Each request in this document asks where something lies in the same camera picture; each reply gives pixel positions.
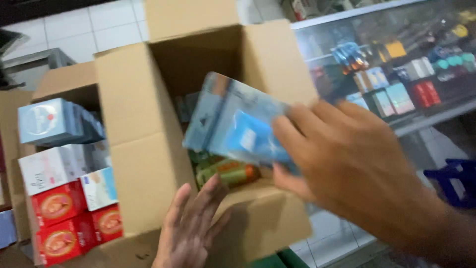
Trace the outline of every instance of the circular logo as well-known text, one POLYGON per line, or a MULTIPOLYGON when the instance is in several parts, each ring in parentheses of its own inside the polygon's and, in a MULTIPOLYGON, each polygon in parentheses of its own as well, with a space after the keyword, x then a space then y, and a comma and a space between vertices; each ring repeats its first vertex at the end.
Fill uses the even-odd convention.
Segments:
POLYGON ((57 111, 50 105, 37 105, 28 110, 24 118, 24 129, 31 135, 43 135, 56 126, 57 111))
POLYGON ((45 240, 45 255, 58 257, 69 253, 76 243, 74 234, 68 230, 52 233, 45 240))
POLYGON ((47 197, 40 206, 41 215, 47 219, 63 216, 72 207, 72 200, 66 194, 54 194, 47 197))
POLYGON ((99 228, 103 234, 114 234, 122 230, 119 211, 110 211, 99 219, 99 228))

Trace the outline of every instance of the glass shelf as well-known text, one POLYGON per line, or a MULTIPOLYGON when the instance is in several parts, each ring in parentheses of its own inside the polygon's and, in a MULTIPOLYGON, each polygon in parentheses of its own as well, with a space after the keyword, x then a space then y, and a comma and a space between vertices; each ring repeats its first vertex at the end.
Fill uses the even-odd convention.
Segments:
POLYGON ((291 28, 321 98, 360 104, 398 136, 476 109, 476 1, 398 0, 291 28), (349 42, 369 66, 344 74, 331 52, 349 42))

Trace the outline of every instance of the open cardboard box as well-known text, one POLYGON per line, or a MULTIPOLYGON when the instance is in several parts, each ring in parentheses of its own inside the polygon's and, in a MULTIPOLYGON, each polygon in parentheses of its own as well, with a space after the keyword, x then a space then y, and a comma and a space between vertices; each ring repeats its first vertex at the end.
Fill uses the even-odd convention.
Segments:
MULTIPOLYGON (((64 263, 66 267, 151 265, 175 191, 185 182, 195 187, 171 98, 199 91, 208 72, 288 103, 317 97, 288 21, 242 26, 232 0, 148 0, 146 12, 149 43, 100 52, 94 62, 51 70, 33 95, 34 102, 62 97, 100 110, 110 145, 124 237, 64 263)), ((24 97, 12 96, 18 101, 10 107, 26 105, 24 97)), ((13 124, 16 118, 0 117, 2 137, 10 133, 4 143, 16 145, 6 150, 9 159, 34 153, 33 146, 18 146, 18 133, 3 127, 4 120, 13 124)), ((18 185, 18 164, 11 165, 9 180, 18 185)), ((22 200, 19 207, 27 212, 29 198, 23 195, 22 200)), ((233 189, 218 214, 230 206, 232 220, 217 237, 207 266, 243 266, 311 234, 302 201, 276 189, 270 176, 233 189)), ((30 224, 23 216, 16 220, 30 226, 28 231, 21 228, 22 238, 37 230, 32 213, 30 224)), ((38 254, 35 263, 40 263, 38 254)))

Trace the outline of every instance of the hand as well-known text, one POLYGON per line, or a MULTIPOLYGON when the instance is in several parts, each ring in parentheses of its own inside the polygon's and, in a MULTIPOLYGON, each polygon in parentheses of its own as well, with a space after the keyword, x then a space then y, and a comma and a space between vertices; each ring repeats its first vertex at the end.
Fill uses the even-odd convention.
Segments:
POLYGON ((228 210, 215 224, 211 224, 218 206, 228 193, 228 187, 221 183, 218 174, 205 183, 186 210, 190 192, 190 184, 184 184, 175 194, 162 225, 153 268, 203 267, 213 238, 230 219, 228 210))
POLYGON ((304 177, 274 165, 278 187, 408 252, 423 253, 423 244, 445 237, 448 207, 421 184, 393 131, 373 113, 348 102, 298 104, 273 129, 304 177))

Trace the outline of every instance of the plastic blister pack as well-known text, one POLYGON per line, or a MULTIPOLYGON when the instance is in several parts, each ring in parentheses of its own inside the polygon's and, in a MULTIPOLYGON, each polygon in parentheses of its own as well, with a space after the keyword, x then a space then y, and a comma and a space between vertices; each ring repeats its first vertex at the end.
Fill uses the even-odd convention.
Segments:
POLYGON ((271 122, 288 106, 241 82, 210 72, 183 146, 252 164, 291 162, 271 122))

